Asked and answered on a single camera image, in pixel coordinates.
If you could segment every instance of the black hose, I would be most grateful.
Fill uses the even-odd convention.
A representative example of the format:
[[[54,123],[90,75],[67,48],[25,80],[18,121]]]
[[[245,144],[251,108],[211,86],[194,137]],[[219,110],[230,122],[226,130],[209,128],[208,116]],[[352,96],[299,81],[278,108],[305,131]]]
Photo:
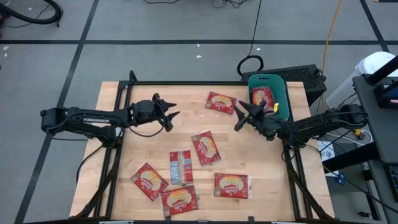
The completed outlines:
[[[61,17],[62,17],[62,11],[61,11],[61,8],[58,6],[58,4],[55,3],[53,0],[43,0],[43,1],[49,3],[55,9],[55,14],[51,18],[48,18],[48,19],[33,19],[33,18],[30,18],[30,17],[24,16],[22,14],[19,14],[18,12],[8,8],[7,6],[5,6],[3,4],[0,4],[0,11],[5,11],[6,13],[14,16],[15,18],[18,18],[18,19],[20,19],[22,21],[30,22],[30,23],[33,23],[33,24],[42,24],[42,25],[44,25],[44,24],[51,24],[51,23],[59,21],[61,19]]]

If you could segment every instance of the snack package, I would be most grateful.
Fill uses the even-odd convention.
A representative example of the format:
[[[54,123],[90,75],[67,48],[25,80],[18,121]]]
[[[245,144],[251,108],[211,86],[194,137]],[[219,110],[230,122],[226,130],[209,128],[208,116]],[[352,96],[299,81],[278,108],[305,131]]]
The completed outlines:
[[[251,176],[215,174],[215,197],[251,198]]]
[[[199,209],[198,194],[194,186],[161,193],[164,217]]]
[[[201,165],[211,164],[221,159],[210,131],[191,136]]]
[[[253,104],[260,105],[261,101],[265,101],[264,112],[274,110],[274,100],[272,98],[271,88],[269,86],[257,87],[251,90]]]
[[[139,168],[130,179],[152,201],[169,185],[148,163]]]
[[[210,92],[205,104],[205,108],[211,108],[231,114],[234,113],[235,103],[235,98]]]
[[[193,182],[190,149],[170,152],[170,175],[172,184],[188,184]]]

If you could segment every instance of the red snack package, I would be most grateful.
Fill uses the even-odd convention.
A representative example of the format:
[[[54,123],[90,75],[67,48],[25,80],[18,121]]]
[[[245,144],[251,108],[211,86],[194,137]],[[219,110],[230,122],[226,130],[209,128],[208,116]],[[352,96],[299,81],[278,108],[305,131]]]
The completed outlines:
[[[205,108],[219,110],[225,113],[234,113],[236,99],[218,93],[210,92]]]
[[[274,110],[274,100],[272,98],[271,89],[268,86],[253,88],[251,96],[254,104],[260,105],[261,101],[265,101],[264,112]]]
[[[215,197],[251,197],[251,177],[248,175],[215,174]]]
[[[221,159],[210,131],[191,136],[201,165],[211,164]]]
[[[187,184],[193,182],[190,149],[170,152],[170,174],[172,184]]]
[[[138,169],[130,179],[152,201],[169,185],[148,163]]]
[[[199,209],[194,186],[182,187],[161,193],[165,217]]]

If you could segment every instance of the wooden table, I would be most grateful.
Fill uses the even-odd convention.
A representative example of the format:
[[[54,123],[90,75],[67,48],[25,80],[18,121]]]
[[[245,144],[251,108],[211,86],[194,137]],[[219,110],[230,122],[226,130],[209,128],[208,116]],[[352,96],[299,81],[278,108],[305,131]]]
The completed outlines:
[[[103,82],[99,93],[97,110],[113,110],[117,82]],[[304,87],[301,82],[288,82],[288,91],[294,120],[310,116]],[[256,221],[293,221],[294,212],[290,196],[286,164],[280,158],[282,142],[266,141],[250,125],[240,132],[234,131],[235,114],[226,114],[204,107],[210,91],[247,101],[247,86],[151,86],[138,85],[132,89],[131,103],[151,99],[154,93],[168,102],[177,103],[169,113],[181,111],[173,119],[171,132],[161,132],[153,138],[142,138],[126,130],[123,142],[118,181],[114,195],[112,219],[114,220],[164,220],[160,198],[155,202],[129,179],[143,163],[148,162],[170,183],[169,152],[190,147],[192,150],[193,178],[200,194],[199,210],[174,215],[172,220],[236,220],[247,221],[253,216]],[[137,131],[143,134],[159,130],[159,123],[145,124]],[[212,166],[201,166],[190,138],[192,133],[210,129],[215,139],[221,160]],[[316,141],[309,142],[317,147]],[[94,151],[100,142],[88,141],[85,156]],[[75,215],[86,205],[98,188],[104,150],[89,159],[80,172],[70,215]],[[333,208],[323,173],[322,162],[317,153],[302,149],[302,162],[309,191],[331,216]],[[248,174],[252,176],[252,199],[220,198],[213,196],[214,173]],[[301,214],[304,217],[302,194],[298,190]]]

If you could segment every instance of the package in bin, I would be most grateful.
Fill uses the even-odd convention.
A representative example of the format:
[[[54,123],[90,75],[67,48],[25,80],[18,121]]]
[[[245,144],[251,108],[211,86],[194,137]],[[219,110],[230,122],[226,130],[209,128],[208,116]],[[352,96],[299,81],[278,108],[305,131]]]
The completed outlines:
[[[264,112],[274,110],[274,99],[272,98],[271,88],[269,86],[256,87],[251,90],[253,104],[260,105],[262,101],[266,102]]]
[[[169,185],[148,163],[130,178],[152,201]]]
[[[251,198],[251,176],[215,174],[215,197]]]
[[[170,175],[172,184],[188,184],[193,182],[190,149],[170,152]]]
[[[165,217],[199,209],[199,197],[193,185],[161,193]]]
[[[210,92],[205,107],[231,114],[234,113],[235,103],[235,98]]]
[[[191,136],[201,165],[211,164],[221,159],[210,131]]]

